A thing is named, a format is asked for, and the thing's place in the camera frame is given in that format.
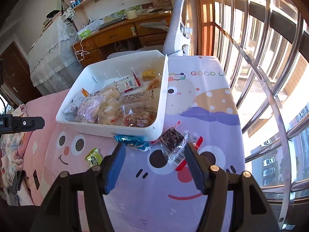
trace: pink bed sheet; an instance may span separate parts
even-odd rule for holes
[[[29,117],[41,116],[45,120],[44,128],[32,132],[28,143],[23,144],[27,146],[24,153],[24,170],[29,177],[31,196],[35,205],[41,205],[43,197],[36,188],[33,173],[37,172],[38,180],[41,182],[47,146],[56,125],[56,114],[68,92],[69,89],[27,103]]]

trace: white plastic bin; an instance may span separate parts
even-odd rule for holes
[[[167,84],[168,84],[168,65],[167,56],[162,55],[157,50],[138,52],[125,56],[120,56],[105,61],[101,61],[87,66],[79,75],[69,93],[66,95],[62,105],[56,115],[56,121],[68,125],[76,132],[113,137],[114,134],[134,135],[143,137],[146,141],[154,141],[160,137],[163,131]],[[140,72],[148,70],[148,66],[154,69],[156,74],[162,74],[162,82],[160,89],[160,99],[157,111],[157,118],[154,123],[145,128],[126,127],[115,125],[100,125],[90,123],[70,122],[65,119],[66,114],[63,110],[72,101],[76,93],[82,88],[89,93],[94,93],[114,81],[120,80],[117,71],[121,78],[132,74],[133,68],[136,75]]]

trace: bed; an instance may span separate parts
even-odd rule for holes
[[[211,163],[231,173],[245,170],[242,132],[232,94],[217,58],[170,57],[164,130],[178,122],[180,131],[203,137],[198,150]],[[42,116],[45,127],[33,132],[24,154],[31,196],[40,205],[61,171],[79,173],[89,168],[86,155],[98,148],[112,153],[116,141],[76,133],[55,122],[69,90],[27,103],[29,116]],[[33,173],[40,186],[37,188]],[[82,193],[78,194],[83,231],[89,231]],[[104,196],[115,231],[195,231],[206,196],[196,189],[188,167],[175,171],[164,158],[160,144],[150,152],[127,149],[116,187]],[[222,231],[228,231],[232,195],[228,194]]]

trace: tablecloth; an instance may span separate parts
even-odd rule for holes
[[[180,122],[177,126],[180,132],[189,131],[203,137],[199,154],[224,170],[244,171],[240,122],[218,59],[171,57],[168,69],[163,131]],[[89,165],[85,157],[93,148],[106,156],[115,146],[116,141],[112,138],[76,133],[67,126],[56,124],[39,179],[41,199],[61,171],[71,174],[86,171]],[[104,196],[114,229],[121,232],[195,231],[206,198],[196,189],[187,166],[177,172],[175,166],[166,162],[159,143],[152,145],[150,152],[127,148],[116,187]],[[81,193],[78,199],[82,230],[88,231]],[[229,229],[231,205],[232,193],[228,193],[222,231]]]

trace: screw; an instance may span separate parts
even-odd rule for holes
[[[99,165],[95,165],[95,166],[92,167],[92,171],[97,172],[97,171],[100,171],[100,170],[101,170],[101,167]]]
[[[217,172],[219,171],[219,167],[217,165],[211,165],[211,170]]]
[[[251,173],[248,172],[248,171],[244,171],[243,172],[243,176],[246,177],[246,178],[250,178],[251,177]]]
[[[68,172],[67,171],[62,171],[61,173],[60,173],[60,177],[61,178],[65,178],[65,177],[67,177],[68,176]]]

